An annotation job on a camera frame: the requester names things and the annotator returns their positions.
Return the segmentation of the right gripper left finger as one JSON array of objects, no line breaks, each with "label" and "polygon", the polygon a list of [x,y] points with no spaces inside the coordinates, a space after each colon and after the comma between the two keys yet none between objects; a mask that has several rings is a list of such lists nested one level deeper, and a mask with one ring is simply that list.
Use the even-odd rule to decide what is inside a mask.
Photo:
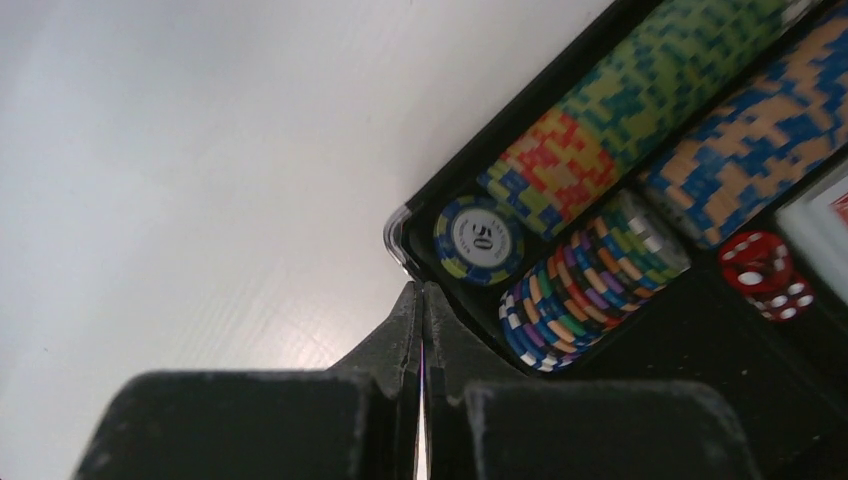
[{"label": "right gripper left finger", "polygon": [[422,301],[422,284],[406,283],[386,319],[328,368],[356,377],[365,389],[351,447],[357,479],[417,475]]}]

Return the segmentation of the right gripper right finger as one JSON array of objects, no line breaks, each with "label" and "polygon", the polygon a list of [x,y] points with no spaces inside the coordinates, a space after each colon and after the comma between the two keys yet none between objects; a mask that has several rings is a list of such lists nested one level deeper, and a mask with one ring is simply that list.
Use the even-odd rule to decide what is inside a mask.
[{"label": "right gripper right finger", "polygon": [[422,286],[422,380],[430,479],[490,479],[487,407],[497,386],[524,374],[456,315],[435,283]]}]

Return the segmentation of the blue green 50 chip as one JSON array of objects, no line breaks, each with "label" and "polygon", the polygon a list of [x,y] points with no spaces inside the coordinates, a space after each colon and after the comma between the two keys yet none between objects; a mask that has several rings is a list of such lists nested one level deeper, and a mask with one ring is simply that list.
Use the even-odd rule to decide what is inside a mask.
[{"label": "blue green 50 chip", "polygon": [[444,206],[433,240],[444,270],[480,286],[508,279],[525,255],[521,222],[504,205],[477,195],[460,196]]}]

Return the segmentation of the black poker set case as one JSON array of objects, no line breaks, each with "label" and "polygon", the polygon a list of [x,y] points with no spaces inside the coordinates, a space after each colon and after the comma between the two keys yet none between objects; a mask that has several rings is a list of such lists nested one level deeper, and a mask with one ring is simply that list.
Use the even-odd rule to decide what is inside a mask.
[{"label": "black poker set case", "polygon": [[773,479],[847,475],[847,306],[771,217],[847,149],[843,1],[615,1],[388,221],[555,381],[691,379]]}]

